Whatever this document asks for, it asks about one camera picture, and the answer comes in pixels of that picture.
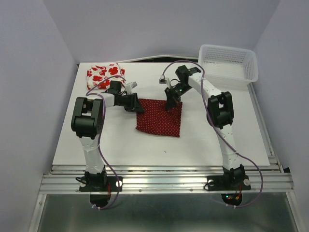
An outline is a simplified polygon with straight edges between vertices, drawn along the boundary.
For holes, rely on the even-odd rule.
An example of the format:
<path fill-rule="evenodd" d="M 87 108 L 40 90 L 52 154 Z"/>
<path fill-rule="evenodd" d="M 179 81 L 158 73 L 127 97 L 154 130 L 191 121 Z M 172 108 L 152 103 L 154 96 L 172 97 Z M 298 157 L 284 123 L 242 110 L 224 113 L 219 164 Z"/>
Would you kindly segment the dark red dotted skirt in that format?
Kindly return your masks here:
<path fill-rule="evenodd" d="M 136 114 L 136 130 L 157 136 L 180 137 L 182 102 L 168 111 L 164 100 L 140 99 L 140 104 L 144 112 Z"/>

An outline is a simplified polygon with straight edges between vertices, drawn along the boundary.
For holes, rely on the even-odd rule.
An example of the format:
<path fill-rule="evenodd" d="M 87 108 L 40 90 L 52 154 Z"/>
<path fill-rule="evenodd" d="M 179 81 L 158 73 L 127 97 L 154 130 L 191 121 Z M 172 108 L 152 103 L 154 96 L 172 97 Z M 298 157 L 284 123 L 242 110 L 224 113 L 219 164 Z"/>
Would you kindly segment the white red poppy skirt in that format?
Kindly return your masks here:
<path fill-rule="evenodd" d="M 86 73 L 87 89 L 98 85 L 97 89 L 107 90 L 111 81 L 125 83 L 125 69 L 116 62 L 93 65 Z"/>

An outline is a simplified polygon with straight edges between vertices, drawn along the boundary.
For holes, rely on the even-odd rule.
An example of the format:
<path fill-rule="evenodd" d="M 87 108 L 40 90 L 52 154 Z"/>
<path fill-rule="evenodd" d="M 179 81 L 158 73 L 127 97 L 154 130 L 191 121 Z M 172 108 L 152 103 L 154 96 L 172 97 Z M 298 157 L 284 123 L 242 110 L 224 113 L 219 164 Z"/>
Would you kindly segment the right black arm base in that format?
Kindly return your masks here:
<path fill-rule="evenodd" d="M 251 190 L 251 184 L 247 176 L 239 182 L 233 183 L 223 175 L 207 176 L 207 181 L 204 185 L 206 191 L 222 191 L 222 200 L 225 204 L 237 207 L 240 206 L 243 191 Z"/>

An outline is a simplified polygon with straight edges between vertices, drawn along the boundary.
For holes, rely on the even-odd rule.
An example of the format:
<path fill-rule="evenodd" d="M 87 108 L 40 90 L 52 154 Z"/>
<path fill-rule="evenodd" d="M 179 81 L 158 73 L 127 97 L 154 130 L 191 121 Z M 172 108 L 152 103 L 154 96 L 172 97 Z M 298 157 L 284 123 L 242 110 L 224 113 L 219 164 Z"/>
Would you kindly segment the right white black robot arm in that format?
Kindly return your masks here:
<path fill-rule="evenodd" d="M 207 176 L 205 190 L 223 191 L 236 190 L 244 184 L 247 177 L 244 166 L 235 149 L 232 124 L 234 107 L 230 92 L 222 92 L 209 81 L 204 79 L 204 70 L 200 67 L 187 68 L 179 66 L 175 74 L 179 83 L 165 89 L 167 97 L 166 111 L 169 111 L 181 102 L 181 96 L 194 89 L 201 96 L 206 109 L 207 121 L 214 129 L 222 153 L 223 174 Z"/>

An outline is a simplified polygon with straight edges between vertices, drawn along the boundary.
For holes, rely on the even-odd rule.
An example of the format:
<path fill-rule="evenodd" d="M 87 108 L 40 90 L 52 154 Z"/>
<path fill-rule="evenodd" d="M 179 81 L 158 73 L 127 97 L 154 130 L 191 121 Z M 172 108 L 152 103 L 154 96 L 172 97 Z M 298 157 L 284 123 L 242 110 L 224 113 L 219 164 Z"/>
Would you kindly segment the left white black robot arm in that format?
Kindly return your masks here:
<path fill-rule="evenodd" d="M 110 164 L 104 158 L 100 139 L 106 117 L 106 109 L 121 106 L 127 112 L 143 113 L 137 93 L 132 90 L 136 82 L 123 84 L 111 81 L 105 92 L 95 92 L 91 88 L 85 97 L 78 97 L 71 119 L 71 129 L 79 138 L 86 162 L 84 176 L 77 177 L 81 192 L 102 192 L 113 187 L 121 188 L 118 175 L 108 177 L 106 167 Z"/>

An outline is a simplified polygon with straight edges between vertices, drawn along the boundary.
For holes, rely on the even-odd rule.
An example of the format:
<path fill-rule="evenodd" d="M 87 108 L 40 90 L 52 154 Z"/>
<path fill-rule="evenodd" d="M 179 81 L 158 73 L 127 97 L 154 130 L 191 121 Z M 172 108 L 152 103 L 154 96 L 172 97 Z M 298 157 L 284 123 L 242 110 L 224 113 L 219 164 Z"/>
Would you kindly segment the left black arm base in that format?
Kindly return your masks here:
<path fill-rule="evenodd" d="M 105 171 L 97 174 L 85 172 L 75 180 L 80 184 L 80 192 L 90 193 L 90 204 L 98 210 L 110 208 L 122 191 L 123 177 L 107 176 Z"/>

